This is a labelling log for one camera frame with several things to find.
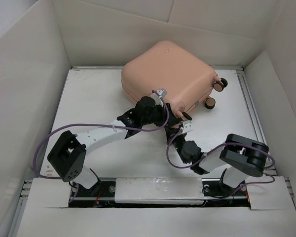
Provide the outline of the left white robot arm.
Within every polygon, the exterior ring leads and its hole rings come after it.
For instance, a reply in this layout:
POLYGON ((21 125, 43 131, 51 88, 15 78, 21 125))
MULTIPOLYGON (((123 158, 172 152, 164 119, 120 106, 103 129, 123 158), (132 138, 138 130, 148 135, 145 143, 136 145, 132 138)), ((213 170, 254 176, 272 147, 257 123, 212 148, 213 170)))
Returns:
POLYGON ((96 126, 85 133, 63 132, 49 152, 47 159, 63 182, 73 181, 88 195, 95 196, 102 182, 98 175, 84 165, 86 156, 112 142, 130 138, 154 124, 158 128, 171 127, 182 121, 173 114, 169 103, 157 104, 148 96, 136 106, 118 116, 110 125, 96 126))

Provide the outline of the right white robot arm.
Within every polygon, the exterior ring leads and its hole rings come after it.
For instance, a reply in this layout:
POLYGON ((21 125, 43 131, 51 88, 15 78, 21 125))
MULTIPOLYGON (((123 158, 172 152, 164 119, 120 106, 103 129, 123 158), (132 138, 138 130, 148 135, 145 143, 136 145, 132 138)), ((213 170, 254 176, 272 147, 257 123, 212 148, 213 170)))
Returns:
POLYGON ((217 200, 233 196, 246 184, 248 177, 263 176, 266 160, 272 164, 274 158, 269 155, 269 147, 262 142, 237 134, 229 134, 226 140, 208 152, 193 140, 186 140, 183 128, 166 127, 166 158, 177 169, 190 169, 198 175, 205 175, 214 169, 228 164, 230 167, 222 172, 216 184, 216 193, 211 195, 217 200))

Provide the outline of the pink hard-shell suitcase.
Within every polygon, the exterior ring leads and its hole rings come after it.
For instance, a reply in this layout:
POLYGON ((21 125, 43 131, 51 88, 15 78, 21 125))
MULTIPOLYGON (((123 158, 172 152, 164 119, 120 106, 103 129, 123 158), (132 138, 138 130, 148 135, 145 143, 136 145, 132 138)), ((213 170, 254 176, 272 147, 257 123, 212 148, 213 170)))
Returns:
POLYGON ((223 91, 228 82, 196 56, 164 40, 124 66, 121 84, 134 101, 165 89, 164 101, 170 104, 174 116, 182 118, 201 103, 214 108, 212 91, 223 91))

